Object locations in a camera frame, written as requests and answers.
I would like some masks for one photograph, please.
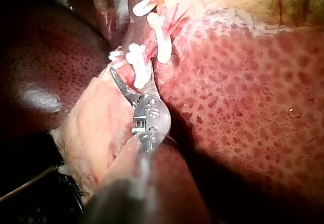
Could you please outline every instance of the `clip applier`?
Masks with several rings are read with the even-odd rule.
[[[157,91],[153,70],[150,80],[139,93],[126,85],[115,69],[111,68],[110,73],[121,93],[135,110],[132,134],[143,133],[140,136],[142,147],[146,147],[146,151],[154,150],[170,131],[171,115]]]

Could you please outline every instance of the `tissue dissection area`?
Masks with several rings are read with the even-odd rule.
[[[197,150],[267,191],[323,204],[323,33],[215,28],[206,19],[178,28],[174,65],[156,67],[161,96]]]

